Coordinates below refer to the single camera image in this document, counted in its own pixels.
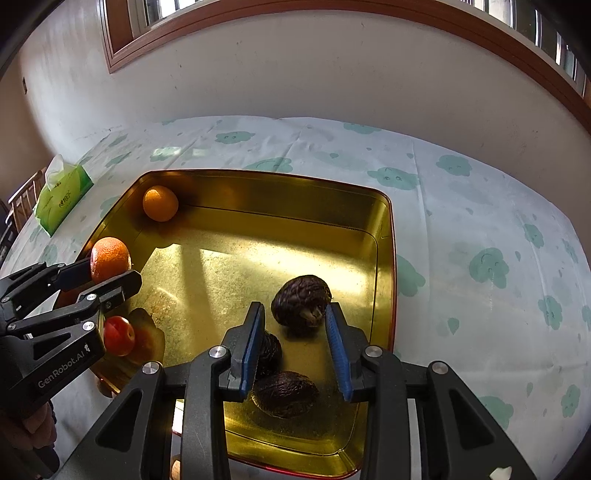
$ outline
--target gold tray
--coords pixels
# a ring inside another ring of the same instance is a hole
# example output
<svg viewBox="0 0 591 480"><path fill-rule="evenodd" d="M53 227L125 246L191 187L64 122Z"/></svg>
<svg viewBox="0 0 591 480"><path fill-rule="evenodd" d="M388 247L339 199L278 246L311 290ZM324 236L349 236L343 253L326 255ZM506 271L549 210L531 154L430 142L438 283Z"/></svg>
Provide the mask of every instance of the gold tray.
<svg viewBox="0 0 591 480"><path fill-rule="evenodd" d="M167 223L153 222L142 209L144 192L157 184L179 199L178 214ZM281 341L282 368L310 377L320 396L311 411L289 420L267 416L250 399L226 403L228 454L297 475L348 476L362 461L365 405L343 401L324 329L315 338L291 338L274 320L270 304L287 280L318 275L348 323L391 350L392 226L388 198L365 187L251 171L147 173L80 254L86 256L100 238L117 237L143 280L136 296L109 312L126 317L140 333L136 349L124 358L105 355L93 372L118 393L145 361L177 365L217 345L258 300L265 305L266 329ZM177 405L181 413L182 403ZM176 415L174 429L180 431L181 424Z"/></svg>

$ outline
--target tablecloth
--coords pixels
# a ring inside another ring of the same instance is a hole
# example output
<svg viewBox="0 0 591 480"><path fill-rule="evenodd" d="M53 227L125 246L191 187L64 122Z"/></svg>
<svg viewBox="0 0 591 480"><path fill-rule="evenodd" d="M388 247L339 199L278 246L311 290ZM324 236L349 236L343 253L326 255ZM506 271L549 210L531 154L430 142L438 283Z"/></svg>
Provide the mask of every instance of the tablecloth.
<svg viewBox="0 0 591 480"><path fill-rule="evenodd" d="M587 430L589 265L570 221L509 175L378 128L246 116L114 132L80 163L95 185L52 238L29 219L1 276L36 261L74 261L120 195L151 170L245 168L373 187L394 208L395 353L422 365L448 362L542 480L555 477ZM107 402L89 375L55 402L62 459ZM274 475L232 468L237 478Z"/></svg>

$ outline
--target wall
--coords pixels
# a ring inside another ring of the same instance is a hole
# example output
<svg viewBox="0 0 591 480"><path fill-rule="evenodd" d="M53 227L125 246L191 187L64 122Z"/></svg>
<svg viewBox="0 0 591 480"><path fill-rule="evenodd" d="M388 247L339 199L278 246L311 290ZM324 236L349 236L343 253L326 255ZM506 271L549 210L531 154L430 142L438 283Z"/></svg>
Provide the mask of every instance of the wall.
<svg viewBox="0 0 591 480"><path fill-rule="evenodd" d="M31 116L20 68L14 61L0 80L0 199L8 200L51 158Z"/></svg>
<svg viewBox="0 0 591 480"><path fill-rule="evenodd" d="M408 21L294 12L183 37L109 75L95 0L66 0L19 56L44 138L79 158L113 128L200 115L315 116L413 135L514 176L591 252L591 137L510 64Z"/></svg>

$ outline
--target orange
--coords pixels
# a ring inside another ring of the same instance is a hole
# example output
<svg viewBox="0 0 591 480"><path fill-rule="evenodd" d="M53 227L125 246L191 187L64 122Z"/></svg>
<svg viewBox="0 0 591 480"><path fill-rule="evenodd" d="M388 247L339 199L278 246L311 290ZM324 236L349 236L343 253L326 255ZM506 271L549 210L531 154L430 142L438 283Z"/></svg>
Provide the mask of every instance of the orange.
<svg viewBox="0 0 591 480"><path fill-rule="evenodd" d="M177 196L162 185L149 188L144 193L143 204L146 215L157 222L168 222L178 210Z"/></svg>
<svg viewBox="0 0 591 480"><path fill-rule="evenodd" d="M118 238L101 238L90 252L90 276L101 283L131 270L131 257L125 244Z"/></svg>

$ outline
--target metal screw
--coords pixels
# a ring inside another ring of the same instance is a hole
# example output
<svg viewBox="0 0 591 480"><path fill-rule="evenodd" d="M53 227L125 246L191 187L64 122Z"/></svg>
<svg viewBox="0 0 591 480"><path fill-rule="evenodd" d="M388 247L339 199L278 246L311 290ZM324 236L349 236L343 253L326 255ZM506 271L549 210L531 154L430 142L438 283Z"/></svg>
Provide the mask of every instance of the metal screw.
<svg viewBox="0 0 591 480"><path fill-rule="evenodd" d="M144 372L146 375L152 375L155 374L159 368L160 365L158 362L148 362L142 367L142 372Z"/></svg>
<svg viewBox="0 0 591 480"><path fill-rule="evenodd" d="M382 349L377 345L370 345L365 349L365 355L370 356L371 358L377 358L382 356Z"/></svg>
<svg viewBox="0 0 591 480"><path fill-rule="evenodd" d="M223 345L218 345L209 349L209 356L211 358L221 358L226 355L228 349Z"/></svg>
<svg viewBox="0 0 591 480"><path fill-rule="evenodd" d="M443 362L435 362L431 368L436 374L439 375L445 375L447 372L449 372L449 367Z"/></svg>

